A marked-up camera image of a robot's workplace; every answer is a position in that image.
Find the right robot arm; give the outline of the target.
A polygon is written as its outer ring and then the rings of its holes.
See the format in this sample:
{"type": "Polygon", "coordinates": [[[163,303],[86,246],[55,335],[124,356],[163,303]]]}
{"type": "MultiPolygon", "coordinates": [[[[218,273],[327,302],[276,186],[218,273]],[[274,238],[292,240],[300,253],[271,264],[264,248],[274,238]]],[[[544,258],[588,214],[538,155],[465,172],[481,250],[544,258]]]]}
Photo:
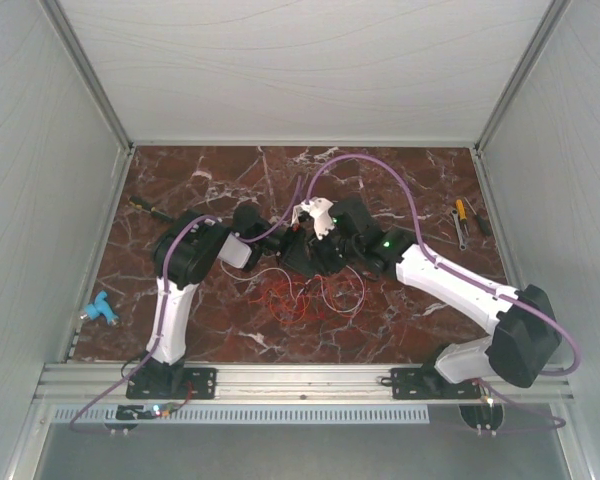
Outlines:
{"type": "Polygon", "coordinates": [[[407,230],[383,230],[361,199],[333,203],[314,197],[297,206],[313,221],[308,249],[318,271],[330,275],[359,265],[437,298],[459,311],[485,337],[449,344],[422,373],[425,391],[445,397],[457,384],[485,376],[530,387],[562,341],[546,293],[489,281],[432,251],[407,230]]]}

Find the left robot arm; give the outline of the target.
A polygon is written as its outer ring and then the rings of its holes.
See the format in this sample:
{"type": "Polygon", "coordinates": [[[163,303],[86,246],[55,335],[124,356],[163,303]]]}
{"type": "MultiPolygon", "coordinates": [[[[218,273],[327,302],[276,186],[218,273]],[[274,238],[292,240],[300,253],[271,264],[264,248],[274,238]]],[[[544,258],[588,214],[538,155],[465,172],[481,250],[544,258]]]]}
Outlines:
{"type": "Polygon", "coordinates": [[[264,255],[274,255],[281,268],[307,278],[317,274],[306,251],[306,231],[274,226],[249,204],[233,213],[229,225],[193,210],[174,219],[153,250],[158,300],[146,350],[158,365],[150,386],[164,398],[179,395],[184,371],[174,364],[184,358],[185,333],[193,296],[216,260],[245,272],[264,255]]]}

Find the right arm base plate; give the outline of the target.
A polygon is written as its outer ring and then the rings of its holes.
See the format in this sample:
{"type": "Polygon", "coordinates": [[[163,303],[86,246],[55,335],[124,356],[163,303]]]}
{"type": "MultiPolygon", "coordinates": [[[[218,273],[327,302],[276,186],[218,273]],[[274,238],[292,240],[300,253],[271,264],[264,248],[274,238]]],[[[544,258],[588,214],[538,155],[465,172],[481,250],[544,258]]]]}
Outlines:
{"type": "Polygon", "coordinates": [[[395,400],[478,400],[480,387],[471,381],[453,384],[434,367],[392,368],[380,383],[389,387],[395,400]]]}

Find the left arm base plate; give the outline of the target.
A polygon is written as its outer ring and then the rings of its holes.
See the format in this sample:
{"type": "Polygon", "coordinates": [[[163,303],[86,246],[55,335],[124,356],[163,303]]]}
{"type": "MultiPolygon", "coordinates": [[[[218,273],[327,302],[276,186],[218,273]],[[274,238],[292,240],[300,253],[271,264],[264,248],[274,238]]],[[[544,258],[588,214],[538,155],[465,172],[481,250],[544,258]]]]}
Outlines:
{"type": "Polygon", "coordinates": [[[136,374],[126,389],[131,400],[213,400],[217,370],[214,368],[182,367],[143,369],[136,374]]]}

